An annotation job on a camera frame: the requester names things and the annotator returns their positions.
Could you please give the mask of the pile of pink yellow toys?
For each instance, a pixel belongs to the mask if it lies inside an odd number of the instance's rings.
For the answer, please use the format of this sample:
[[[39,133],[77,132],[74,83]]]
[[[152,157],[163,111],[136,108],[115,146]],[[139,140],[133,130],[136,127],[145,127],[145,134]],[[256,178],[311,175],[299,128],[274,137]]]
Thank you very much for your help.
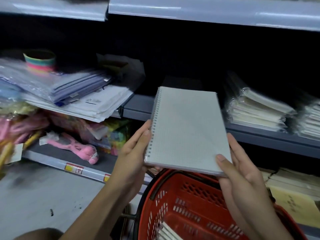
[[[38,107],[24,101],[0,103],[0,178],[7,164],[18,162],[26,150],[50,125]]]

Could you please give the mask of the grey metal shelf board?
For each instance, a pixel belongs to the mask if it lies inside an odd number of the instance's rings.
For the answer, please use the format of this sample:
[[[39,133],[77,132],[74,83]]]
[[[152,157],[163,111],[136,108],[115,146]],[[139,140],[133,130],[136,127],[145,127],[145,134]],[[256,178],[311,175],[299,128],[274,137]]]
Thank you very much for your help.
[[[146,121],[151,117],[153,105],[153,96],[133,94],[114,111],[112,117]],[[239,142],[320,159],[320,141],[228,122],[225,127]]]
[[[0,13],[105,21],[110,0],[0,0]]]
[[[320,32],[320,2],[110,0],[108,14]]]

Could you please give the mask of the stack of blue plastic folders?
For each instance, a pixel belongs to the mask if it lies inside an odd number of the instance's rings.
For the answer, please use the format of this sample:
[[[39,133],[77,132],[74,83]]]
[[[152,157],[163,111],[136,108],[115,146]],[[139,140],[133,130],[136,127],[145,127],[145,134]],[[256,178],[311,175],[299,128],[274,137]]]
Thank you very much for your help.
[[[57,71],[37,71],[18,59],[0,58],[0,79],[52,104],[70,103],[113,82],[107,71],[81,66],[63,66]]]

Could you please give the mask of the rainbow coil spring toy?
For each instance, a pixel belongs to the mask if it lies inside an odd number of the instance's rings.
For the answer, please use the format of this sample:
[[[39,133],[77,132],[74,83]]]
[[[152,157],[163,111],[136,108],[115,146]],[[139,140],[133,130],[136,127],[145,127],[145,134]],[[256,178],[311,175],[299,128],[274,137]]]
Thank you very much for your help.
[[[54,72],[56,55],[47,49],[26,49],[23,56],[28,68],[41,72]]]

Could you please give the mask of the pile of colourful toy packets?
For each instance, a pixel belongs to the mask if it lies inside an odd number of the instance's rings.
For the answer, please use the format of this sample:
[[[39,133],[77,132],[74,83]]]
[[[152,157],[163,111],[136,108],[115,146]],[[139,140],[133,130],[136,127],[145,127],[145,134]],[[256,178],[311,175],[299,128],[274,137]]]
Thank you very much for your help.
[[[130,137],[132,121],[129,119],[109,117],[102,122],[93,122],[57,112],[48,112],[48,116],[55,126],[77,134],[82,142],[115,156]]]

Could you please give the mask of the person's left forearm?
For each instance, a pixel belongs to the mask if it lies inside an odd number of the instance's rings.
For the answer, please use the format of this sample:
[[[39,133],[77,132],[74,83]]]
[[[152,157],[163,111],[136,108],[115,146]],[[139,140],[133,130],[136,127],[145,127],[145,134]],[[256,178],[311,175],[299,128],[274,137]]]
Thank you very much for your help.
[[[140,191],[144,177],[144,173],[129,178],[113,173],[59,240],[107,239],[125,207]]]

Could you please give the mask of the person's left hand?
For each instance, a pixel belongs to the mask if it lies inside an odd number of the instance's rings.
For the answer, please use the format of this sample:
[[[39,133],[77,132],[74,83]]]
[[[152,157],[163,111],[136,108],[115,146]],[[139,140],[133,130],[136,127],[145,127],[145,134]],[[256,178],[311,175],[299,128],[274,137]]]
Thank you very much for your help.
[[[147,167],[134,155],[134,147],[142,133],[151,128],[152,120],[147,120],[125,143],[118,155],[114,169],[108,180],[109,185],[125,192],[137,194],[142,187]]]

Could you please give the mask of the stack of beige books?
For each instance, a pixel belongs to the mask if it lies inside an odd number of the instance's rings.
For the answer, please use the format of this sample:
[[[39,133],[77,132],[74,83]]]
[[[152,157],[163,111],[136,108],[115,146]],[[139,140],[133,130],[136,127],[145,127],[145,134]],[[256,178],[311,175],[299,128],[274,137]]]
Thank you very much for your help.
[[[273,186],[301,193],[320,202],[320,177],[286,168],[278,171],[260,169],[267,187]]]

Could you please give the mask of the person's right hand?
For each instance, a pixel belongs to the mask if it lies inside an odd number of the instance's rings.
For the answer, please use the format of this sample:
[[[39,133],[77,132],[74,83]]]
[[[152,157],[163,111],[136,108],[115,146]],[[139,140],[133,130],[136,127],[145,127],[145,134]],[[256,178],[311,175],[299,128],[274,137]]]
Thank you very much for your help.
[[[239,172],[241,178],[219,178],[219,184],[222,192],[236,192],[236,193],[256,193],[260,196],[269,198],[263,177],[258,168],[253,164],[245,150],[237,142],[231,133],[227,133],[227,140],[230,148],[231,158],[234,156],[239,161]]]

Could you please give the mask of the person's right forearm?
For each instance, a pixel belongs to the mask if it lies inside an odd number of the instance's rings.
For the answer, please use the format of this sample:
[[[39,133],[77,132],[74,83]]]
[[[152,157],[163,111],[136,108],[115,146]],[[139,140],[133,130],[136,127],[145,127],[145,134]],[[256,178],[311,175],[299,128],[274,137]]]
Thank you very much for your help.
[[[249,240],[294,240],[268,198],[256,193],[225,192],[227,208]]]

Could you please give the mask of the stack of white paper packets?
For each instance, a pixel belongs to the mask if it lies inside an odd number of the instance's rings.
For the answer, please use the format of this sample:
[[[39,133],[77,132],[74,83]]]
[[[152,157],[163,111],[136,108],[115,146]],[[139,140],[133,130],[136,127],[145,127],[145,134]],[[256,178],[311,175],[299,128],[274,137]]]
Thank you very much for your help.
[[[28,93],[22,97],[27,103],[41,109],[99,123],[109,118],[133,93],[127,87],[107,85],[62,107]]]

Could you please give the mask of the pink plastic toy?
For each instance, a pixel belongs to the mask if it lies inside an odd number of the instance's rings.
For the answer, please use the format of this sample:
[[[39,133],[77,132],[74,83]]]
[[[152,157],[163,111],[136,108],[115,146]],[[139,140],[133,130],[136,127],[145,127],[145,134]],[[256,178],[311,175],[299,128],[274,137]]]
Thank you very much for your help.
[[[82,160],[88,161],[89,164],[94,165],[98,162],[99,156],[95,146],[90,144],[82,144],[69,134],[48,132],[45,136],[40,137],[39,145],[52,145],[56,148],[68,150],[73,152]]]

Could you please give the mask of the grey shelf with price labels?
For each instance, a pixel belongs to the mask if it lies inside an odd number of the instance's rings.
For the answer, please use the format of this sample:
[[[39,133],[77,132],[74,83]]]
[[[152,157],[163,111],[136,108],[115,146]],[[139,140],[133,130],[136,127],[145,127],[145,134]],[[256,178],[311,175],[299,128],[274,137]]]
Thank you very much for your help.
[[[69,150],[59,149],[49,144],[39,145],[38,141],[28,147],[22,156],[28,160],[63,171],[65,171],[66,163],[80,165],[84,167],[82,175],[72,174],[102,183],[105,183],[103,182],[104,174],[112,173],[117,160],[117,156],[98,150],[98,162],[91,165],[88,161],[82,160]]]

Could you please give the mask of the yellow paper booklet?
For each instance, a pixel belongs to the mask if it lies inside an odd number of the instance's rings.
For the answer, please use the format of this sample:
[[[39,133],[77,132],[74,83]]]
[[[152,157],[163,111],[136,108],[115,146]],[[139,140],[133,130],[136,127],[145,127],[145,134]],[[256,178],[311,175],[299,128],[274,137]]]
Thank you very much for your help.
[[[320,210],[306,194],[269,186],[278,206],[286,210],[296,223],[320,229]]]

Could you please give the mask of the stack of wrapped cream notebooks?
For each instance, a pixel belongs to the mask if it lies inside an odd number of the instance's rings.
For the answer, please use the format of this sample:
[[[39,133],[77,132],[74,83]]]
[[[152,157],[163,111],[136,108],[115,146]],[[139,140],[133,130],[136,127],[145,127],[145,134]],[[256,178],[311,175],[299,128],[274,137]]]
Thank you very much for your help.
[[[228,122],[286,133],[286,120],[297,111],[285,102],[250,88],[234,71],[226,72],[224,113]]]
[[[292,127],[298,136],[320,141],[320,98],[309,94],[298,97]]]

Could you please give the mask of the white packets in basket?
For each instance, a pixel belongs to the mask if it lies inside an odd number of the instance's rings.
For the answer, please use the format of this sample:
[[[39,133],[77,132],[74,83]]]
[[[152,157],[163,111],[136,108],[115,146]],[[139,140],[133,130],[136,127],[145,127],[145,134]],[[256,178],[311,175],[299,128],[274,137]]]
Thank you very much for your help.
[[[166,223],[161,222],[157,227],[154,240],[183,240],[172,228]]]

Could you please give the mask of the grey grid spiral notebook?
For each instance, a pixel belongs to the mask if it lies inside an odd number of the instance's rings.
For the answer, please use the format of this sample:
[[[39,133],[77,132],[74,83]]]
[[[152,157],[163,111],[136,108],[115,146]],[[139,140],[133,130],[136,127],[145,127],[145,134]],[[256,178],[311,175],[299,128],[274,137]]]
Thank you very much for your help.
[[[226,177],[215,158],[232,162],[216,92],[159,87],[144,163]]]

